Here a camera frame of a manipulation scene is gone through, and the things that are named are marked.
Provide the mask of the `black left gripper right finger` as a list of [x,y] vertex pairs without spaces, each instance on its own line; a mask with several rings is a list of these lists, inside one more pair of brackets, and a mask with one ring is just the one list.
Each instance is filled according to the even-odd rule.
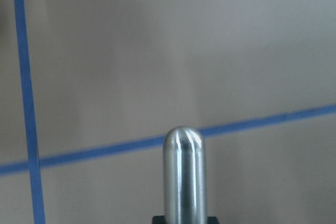
[[207,217],[207,224],[218,224],[218,218],[215,216]]

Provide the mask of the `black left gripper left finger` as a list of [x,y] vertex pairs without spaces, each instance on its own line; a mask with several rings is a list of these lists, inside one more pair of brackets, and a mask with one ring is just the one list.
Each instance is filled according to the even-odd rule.
[[165,217],[164,216],[153,216],[152,224],[165,224]]

